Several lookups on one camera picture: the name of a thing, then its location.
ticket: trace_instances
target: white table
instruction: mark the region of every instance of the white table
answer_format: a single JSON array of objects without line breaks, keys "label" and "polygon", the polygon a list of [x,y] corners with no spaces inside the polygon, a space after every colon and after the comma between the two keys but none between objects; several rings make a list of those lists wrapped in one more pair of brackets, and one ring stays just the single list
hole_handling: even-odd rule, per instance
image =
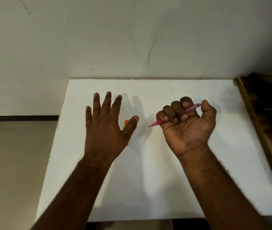
[{"label": "white table", "polygon": [[38,218],[84,154],[85,107],[93,94],[123,96],[119,124],[138,115],[130,145],[114,161],[89,221],[203,217],[160,127],[148,128],[166,104],[189,96],[217,109],[209,146],[263,215],[272,215],[272,173],[232,80],[69,80],[38,205]]}]

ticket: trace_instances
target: person's left hand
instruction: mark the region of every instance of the person's left hand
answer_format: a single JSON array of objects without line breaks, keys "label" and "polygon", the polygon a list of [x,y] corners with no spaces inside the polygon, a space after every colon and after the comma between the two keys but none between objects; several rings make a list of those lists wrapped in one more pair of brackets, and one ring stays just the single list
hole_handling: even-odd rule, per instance
[{"label": "person's left hand", "polygon": [[94,94],[93,113],[86,107],[86,142],[85,156],[97,163],[107,165],[119,156],[126,147],[139,120],[133,116],[121,131],[118,123],[122,96],[118,95],[111,106],[111,92],[107,92],[105,100],[100,104],[100,96]]}]

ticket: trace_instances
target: orange sticky note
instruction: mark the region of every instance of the orange sticky note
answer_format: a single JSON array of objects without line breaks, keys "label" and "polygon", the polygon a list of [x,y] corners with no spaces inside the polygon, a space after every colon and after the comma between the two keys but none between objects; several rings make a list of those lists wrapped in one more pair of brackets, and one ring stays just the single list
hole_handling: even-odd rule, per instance
[{"label": "orange sticky note", "polygon": [[125,120],[125,121],[124,121],[124,126],[126,126],[127,123],[128,123],[128,120]]}]

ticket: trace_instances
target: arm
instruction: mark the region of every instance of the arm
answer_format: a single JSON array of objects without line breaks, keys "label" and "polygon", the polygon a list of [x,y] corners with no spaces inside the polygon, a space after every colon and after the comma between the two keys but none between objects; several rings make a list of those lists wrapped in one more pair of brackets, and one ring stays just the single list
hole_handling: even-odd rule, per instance
[{"label": "arm", "polygon": [[86,107],[84,157],[32,230],[85,228],[103,180],[131,138],[139,119],[133,116],[120,131],[121,100],[119,95],[111,106],[111,93],[108,92],[101,107],[99,94],[95,93],[93,113]]},{"label": "arm", "polygon": [[179,159],[212,229],[272,229],[223,169],[207,142],[215,128],[216,110],[203,100],[200,117],[186,113],[189,97],[157,113],[166,142]]}]

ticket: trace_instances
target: pink pen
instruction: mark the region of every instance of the pink pen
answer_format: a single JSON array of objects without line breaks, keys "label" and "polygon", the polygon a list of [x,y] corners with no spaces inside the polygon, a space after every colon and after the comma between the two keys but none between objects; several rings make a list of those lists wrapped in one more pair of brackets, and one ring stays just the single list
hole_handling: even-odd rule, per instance
[{"label": "pink pen", "polygon": [[[198,107],[201,106],[201,105],[202,105],[201,102],[200,102],[200,103],[197,103],[197,104],[194,104],[194,105],[188,107],[187,109],[185,109],[185,111],[188,112],[188,111],[195,110],[196,108],[198,108]],[[157,126],[157,125],[160,125],[160,124],[162,124],[162,123],[165,123],[165,121],[159,119],[159,120],[157,120],[155,123],[152,123],[149,127]]]}]

